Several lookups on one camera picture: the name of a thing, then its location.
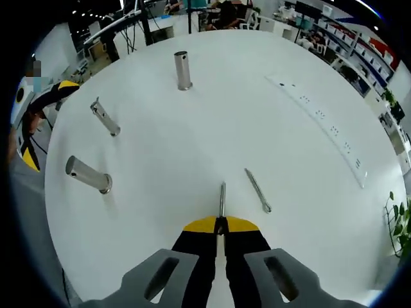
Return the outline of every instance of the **power strip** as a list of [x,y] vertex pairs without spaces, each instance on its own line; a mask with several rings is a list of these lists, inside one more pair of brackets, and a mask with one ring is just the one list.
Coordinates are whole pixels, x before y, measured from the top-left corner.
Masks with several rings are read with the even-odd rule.
[[290,96],[321,127],[348,163],[360,187],[364,188],[367,171],[363,161],[356,155],[355,150],[352,149],[349,139],[340,132],[340,128],[333,124],[336,122],[333,121],[332,116],[326,114],[319,104],[305,95],[304,91],[295,83],[287,80],[286,76],[270,75],[266,76],[266,79]]

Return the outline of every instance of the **white round table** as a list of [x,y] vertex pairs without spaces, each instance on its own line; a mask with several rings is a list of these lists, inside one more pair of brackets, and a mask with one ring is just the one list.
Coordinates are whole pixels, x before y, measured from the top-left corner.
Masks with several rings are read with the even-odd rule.
[[[186,50],[193,88],[177,89],[173,54]],[[318,125],[265,76],[293,76],[364,158],[361,189]],[[100,97],[120,125],[113,138],[90,110]],[[109,173],[101,195],[67,176],[75,155]],[[265,214],[244,168],[256,177]],[[63,105],[46,165],[51,237],[82,300],[101,299],[193,220],[225,214],[257,224],[272,248],[315,271],[322,287],[350,298],[372,286],[385,245],[383,206],[405,187],[381,124],[343,77],[307,50],[262,31],[212,31],[141,49],[92,77]],[[210,307],[232,302],[220,261]]]

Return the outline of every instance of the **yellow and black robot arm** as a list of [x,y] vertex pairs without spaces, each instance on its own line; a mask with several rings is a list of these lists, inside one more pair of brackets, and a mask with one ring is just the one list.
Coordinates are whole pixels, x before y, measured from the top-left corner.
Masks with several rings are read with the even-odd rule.
[[35,96],[24,111],[21,121],[16,128],[16,145],[18,154],[32,169],[40,171],[39,160],[37,159],[33,144],[30,140],[30,137],[33,135],[30,133],[33,116],[41,112],[44,107],[68,97],[77,91],[79,87],[77,83],[69,80],[60,81],[49,86],[38,96]]

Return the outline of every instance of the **metal cylinder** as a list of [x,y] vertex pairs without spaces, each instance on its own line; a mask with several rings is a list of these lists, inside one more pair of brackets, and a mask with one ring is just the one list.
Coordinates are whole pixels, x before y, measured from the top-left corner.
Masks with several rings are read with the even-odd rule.
[[75,156],[71,156],[67,161],[66,174],[98,189],[102,194],[107,194],[112,187],[110,175],[94,170]]
[[220,217],[225,215],[225,182],[221,185],[220,189]]
[[181,91],[190,89],[193,83],[190,79],[190,70],[188,67],[187,51],[179,51],[174,54],[175,69],[177,70],[177,78],[179,80],[178,88]]
[[120,133],[120,127],[106,113],[104,108],[100,105],[98,98],[96,98],[96,101],[93,104],[91,104],[90,108],[93,114],[95,114],[97,118],[106,127],[106,129],[109,130],[111,136],[115,137]]

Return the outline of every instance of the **metal pin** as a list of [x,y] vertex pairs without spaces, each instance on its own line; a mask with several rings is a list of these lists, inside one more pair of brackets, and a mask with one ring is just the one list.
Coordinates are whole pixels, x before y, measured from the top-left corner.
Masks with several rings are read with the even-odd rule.
[[252,186],[254,187],[254,189],[257,192],[258,198],[261,201],[261,203],[263,204],[263,210],[269,214],[272,211],[271,205],[268,204],[267,200],[264,197],[263,192],[261,191],[261,189],[259,188],[256,179],[254,178],[254,176],[252,175],[251,171],[248,170],[247,168],[244,169]]
[[220,217],[224,217],[225,214],[225,182],[221,185],[220,190]]
[[177,70],[177,78],[179,80],[177,87],[181,91],[190,89],[193,86],[193,83],[190,79],[187,51],[179,51],[178,53],[175,53],[174,61],[175,69]]
[[84,184],[98,189],[102,194],[107,194],[112,187],[112,179],[110,175],[94,170],[75,156],[70,156],[68,159],[66,164],[66,174]]
[[96,101],[90,106],[93,114],[103,123],[106,129],[109,130],[110,135],[115,137],[120,133],[120,127],[109,117],[104,108],[100,105],[98,97]]

